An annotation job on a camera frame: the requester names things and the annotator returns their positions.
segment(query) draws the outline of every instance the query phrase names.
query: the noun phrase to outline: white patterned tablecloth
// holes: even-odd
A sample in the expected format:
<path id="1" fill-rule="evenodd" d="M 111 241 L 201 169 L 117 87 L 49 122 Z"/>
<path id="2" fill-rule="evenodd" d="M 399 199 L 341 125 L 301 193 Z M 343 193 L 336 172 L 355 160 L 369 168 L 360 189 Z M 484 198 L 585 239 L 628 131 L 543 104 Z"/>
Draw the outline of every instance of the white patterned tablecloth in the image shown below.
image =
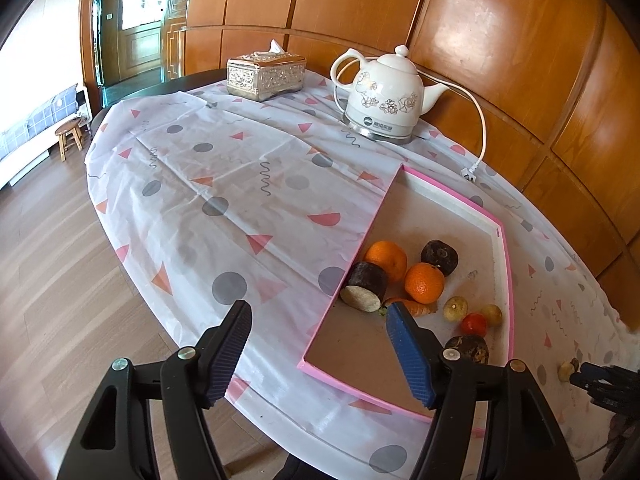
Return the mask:
<path id="1" fill-rule="evenodd" d="M 610 413 L 556 375 L 577 356 L 638 368 L 630 334 L 556 229 L 485 164 L 420 122 L 399 147 L 349 133 L 330 80 L 263 104 L 224 82 L 126 100 L 86 157 L 89 194 L 116 254 L 180 346 L 220 323 L 236 298 L 254 327 L 226 393 L 289 452 L 338 480 L 407 479 L 428 424 L 389 413 L 296 369 L 399 164 L 504 224 L 513 272 L 514 355 L 533 370 L 574 456 L 607 439 Z M 465 476 L 474 478 L 473 438 Z M 605 453 L 580 462 L 598 478 Z"/>

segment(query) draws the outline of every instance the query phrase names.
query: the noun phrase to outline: cherry tomato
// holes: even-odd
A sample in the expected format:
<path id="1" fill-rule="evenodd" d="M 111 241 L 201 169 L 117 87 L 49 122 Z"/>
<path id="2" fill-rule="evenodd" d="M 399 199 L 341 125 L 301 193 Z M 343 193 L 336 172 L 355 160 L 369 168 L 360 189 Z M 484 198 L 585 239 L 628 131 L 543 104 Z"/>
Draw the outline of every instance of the cherry tomato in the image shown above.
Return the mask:
<path id="1" fill-rule="evenodd" d="M 460 322 L 460 330 L 466 335 L 475 334 L 484 337 L 486 335 L 486 319 L 477 312 L 467 314 L 465 319 Z"/>

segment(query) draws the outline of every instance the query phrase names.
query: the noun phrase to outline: kettle base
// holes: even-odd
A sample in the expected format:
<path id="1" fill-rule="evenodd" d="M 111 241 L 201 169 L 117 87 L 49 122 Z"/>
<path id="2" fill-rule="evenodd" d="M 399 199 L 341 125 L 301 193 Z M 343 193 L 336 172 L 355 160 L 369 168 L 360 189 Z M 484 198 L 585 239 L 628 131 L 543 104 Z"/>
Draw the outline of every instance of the kettle base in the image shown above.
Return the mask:
<path id="1" fill-rule="evenodd" d="M 368 128 L 366 128 L 365 126 L 355 123 L 350 118 L 348 118 L 346 114 L 342 114 L 342 122 L 357 134 L 360 134 L 363 137 L 367 137 L 367 139 L 386 140 L 386 142 L 391 142 L 392 144 L 398 144 L 398 145 L 408 144 L 412 140 L 411 135 L 407 137 L 387 137 L 377 132 L 373 132 Z"/>

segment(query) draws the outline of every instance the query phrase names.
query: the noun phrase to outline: white power cord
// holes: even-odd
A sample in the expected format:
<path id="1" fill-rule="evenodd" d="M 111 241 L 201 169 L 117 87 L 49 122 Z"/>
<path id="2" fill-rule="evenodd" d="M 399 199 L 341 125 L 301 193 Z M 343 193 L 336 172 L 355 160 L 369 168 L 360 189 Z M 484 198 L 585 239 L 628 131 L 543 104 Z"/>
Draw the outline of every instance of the white power cord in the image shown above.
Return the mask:
<path id="1" fill-rule="evenodd" d="M 377 57 L 366 57 L 365 59 L 371 60 L 371 59 L 377 59 Z M 358 61 L 357 59 L 353 59 L 350 62 L 348 62 L 344 67 L 342 67 L 340 72 L 338 72 L 337 78 L 340 79 L 340 76 L 344 73 L 344 71 L 347 70 L 348 67 L 350 67 L 352 64 L 356 63 L 357 61 Z M 484 113 L 482 113 L 482 108 L 480 107 L 478 101 L 473 96 L 473 94 L 463 86 L 457 85 L 449 81 L 443 81 L 442 79 L 438 79 L 437 77 L 434 77 L 425 72 L 422 72 L 421 70 L 418 70 L 418 74 L 421 74 L 436 83 L 442 83 L 443 85 L 449 86 L 451 88 L 457 88 L 461 92 L 465 93 L 469 97 L 469 99 L 471 99 L 473 104 L 476 106 L 476 109 L 478 110 L 478 114 L 480 115 L 480 123 L 482 125 L 482 150 L 480 151 L 478 160 L 476 160 L 471 165 L 470 168 L 463 168 L 463 170 L 460 171 L 460 175 L 462 175 L 468 181 L 474 182 L 476 180 L 476 176 L 475 176 L 476 170 L 478 169 L 478 166 L 480 166 L 480 162 L 482 162 L 482 159 L 484 158 L 484 152 L 486 151 L 486 121 L 484 120 Z M 337 85 L 334 85 L 334 101 L 335 101 L 335 105 L 340 109 L 340 111 L 342 111 L 342 113 L 346 113 L 346 110 L 340 106 L 340 101 L 338 100 Z"/>

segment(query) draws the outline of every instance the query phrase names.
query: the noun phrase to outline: screw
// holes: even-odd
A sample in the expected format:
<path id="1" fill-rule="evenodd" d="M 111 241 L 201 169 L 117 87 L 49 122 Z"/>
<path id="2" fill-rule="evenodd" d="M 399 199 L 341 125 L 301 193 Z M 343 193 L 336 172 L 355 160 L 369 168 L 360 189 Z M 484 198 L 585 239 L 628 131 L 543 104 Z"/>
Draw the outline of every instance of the screw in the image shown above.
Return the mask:
<path id="1" fill-rule="evenodd" d="M 185 361 L 188 361 L 194 355 L 196 355 L 196 349 L 193 346 L 185 346 L 184 348 L 180 348 L 178 350 L 178 357 Z"/>
<path id="2" fill-rule="evenodd" d="M 514 359 L 509 363 L 509 366 L 514 372 L 523 372 L 527 369 L 527 365 L 520 361 L 520 359 Z"/>
<path id="3" fill-rule="evenodd" d="M 458 352 L 455 348 L 445 348 L 442 352 L 442 356 L 447 361 L 457 361 L 460 359 L 460 352 Z"/>
<path id="4" fill-rule="evenodd" d="M 113 368 L 117 372 L 119 372 L 120 370 L 124 370 L 127 366 L 129 366 L 129 363 L 127 363 L 127 360 L 124 357 L 119 357 L 113 363 L 111 363 L 111 368 Z"/>

